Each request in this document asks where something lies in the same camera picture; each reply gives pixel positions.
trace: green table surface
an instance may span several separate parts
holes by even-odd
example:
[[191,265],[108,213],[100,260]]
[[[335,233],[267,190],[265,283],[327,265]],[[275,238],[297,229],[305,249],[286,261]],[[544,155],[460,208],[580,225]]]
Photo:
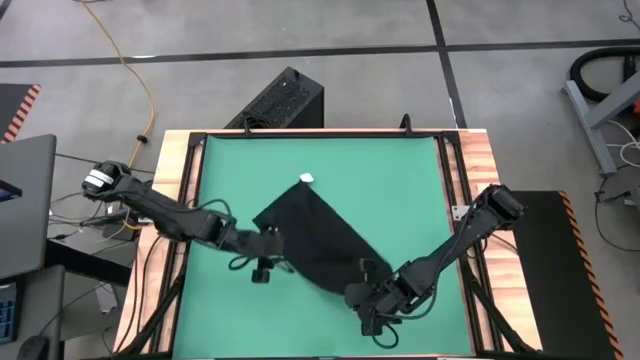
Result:
[[[431,138],[209,137],[199,202],[224,198],[238,228],[255,229],[252,219],[309,172],[312,188],[396,269],[451,235],[436,155]],[[360,334],[342,296],[277,269],[269,284],[253,284],[253,265],[227,269],[233,257],[191,247],[175,359],[471,354],[455,265],[440,277],[433,311],[395,326],[400,343],[384,350]]]

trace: concrete floor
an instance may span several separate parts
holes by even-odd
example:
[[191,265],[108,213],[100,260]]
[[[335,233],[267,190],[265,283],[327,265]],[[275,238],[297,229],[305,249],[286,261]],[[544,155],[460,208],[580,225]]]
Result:
[[[496,44],[638,38],[621,23],[622,3],[600,0],[436,0],[447,44]],[[629,0],[640,16],[640,5]],[[302,48],[434,45],[422,0],[111,0],[91,5],[127,56]],[[71,0],[14,0],[0,21],[0,64],[7,60],[112,57],[113,50],[81,4]],[[574,203],[585,242],[627,359],[640,359],[640,254],[605,244],[596,231],[593,192],[597,164],[569,100],[559,92],[572,61],[590,48],[450,53],[469,127],[489,131],[501,180],[514,189],[564,190]],[[327,127],[396,127],[408,112],[419,127],[454,127],[447,85],[435,52],[138,64],[159,116],[137,167],[154,170],[165,130],[224,126],[285,66],[326,87]],[[620,82],[620,62],[585,69],[602,90]],[[58,151],[94,160],[126,161],[148,105],[118,65],[0,68],[0,82],[38,83],[42,92],[19,138],[58,137]],[[612,142],[626,142],[615,129]],[[78,191],[91,164],[57,158],[53,197]],[[633,184],[625,169],[610,190]],[[142,174],[143,179],[150,175]],[[90,213],[73,199],[57,211]],[[640,249],[637,211],[604,205],[601,225],[618,244]],[[57,234],[59,229],[51,229]],[[68,239],[87,252],[98,243],[85,231]],[[132,248],[103,253],[127,263]],[[94,284],[67,280],[67,301]],[[64,317],[67,358],[105,355],[117,313],[102,316],[95,297]]]

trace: yellow and black hazard stripe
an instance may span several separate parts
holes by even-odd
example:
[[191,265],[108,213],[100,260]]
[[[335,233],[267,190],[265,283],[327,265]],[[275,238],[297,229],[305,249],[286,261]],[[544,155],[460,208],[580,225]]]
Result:
[[27,94],[24,96],[24,99],[20,103],[20,107],[18,108],[18,111],[16,112],[16,114],[13,116],[13,119],[11,120],[9,127],[7,128],[2,138],[0,139],[0,144],[10,143],[16,139],[16,136],[18,136],[18,132],[20,131],[20,128],[22,128],[22,125],[27,119],[27,114],[29,113],[29,111],[31,111],[31,107],[33,107],[33,103],[36,101],[36,97],[38,96],[39,93],[40,93],[40,85],[37,85],[37,84],[33,85],[27,91]]
[[616,337],[615,331],[613,330],[613,324],[611,323],[609,312],[607,312],[607,307],[604,304],[604,299],[602,298],[602,293],[600,292],[600,287],[598,286],[596,275],[594,274],[593,268],[591,267],[589,254],[587,253],[587,248],[584,245],[582,234],[580,234],[580,228],[578,227],[578,221],[576,220],[576,214],[573,212],[571,201],[569,201],[569,196],[564,191],[559,191],[558,194],[560,195],[560,197],[562,198],[562,201],[564,202],[564,208],[567,212],[567,216],[569,217],[569,223],[573,228],[573,235],[575,236],[576,243],[578,244],[578,248],[580,250],[580,257],[582,258],[582,262],[584,263],[584,268],[587,273],[587,277],[589,278],[589,282],[591,283],[591,290],[593,291],[593,296],[595,297],[596,303],[600,308],[600,316],[602,317],[602,321],[604,322],[605,330],[609,335],[609,343],[611,343],[611,347],[613,348],[613,353],[615,355],[616,360],[622,360],[624,356],[622,355],[622,350],[620,349],[618,338]]

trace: gray metal stand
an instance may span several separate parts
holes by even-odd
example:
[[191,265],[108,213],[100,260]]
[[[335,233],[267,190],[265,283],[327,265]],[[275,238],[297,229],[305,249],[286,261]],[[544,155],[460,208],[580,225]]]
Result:
[[591,143],[591,148],[598,159],[602,175],[615,174],[618,170],[600,129],[607,121],[613,119],[620,111],[640,97],[640,72],[625,81],[616,91],[592,109],[589,109],[589,105],[574,81],[567,81],[565,90],[576,113],[578,113],[580,124],[582,124]]

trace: black fabric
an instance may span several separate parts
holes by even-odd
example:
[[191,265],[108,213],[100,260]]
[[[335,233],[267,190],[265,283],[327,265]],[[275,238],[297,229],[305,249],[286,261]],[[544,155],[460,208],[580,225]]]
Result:
[[284,257],[302,276],[322,289],[344,294],[349,284],[391,277],[391,266],[307,183],[299,182],[264,209],[253,222],[262,230],[278,228]]

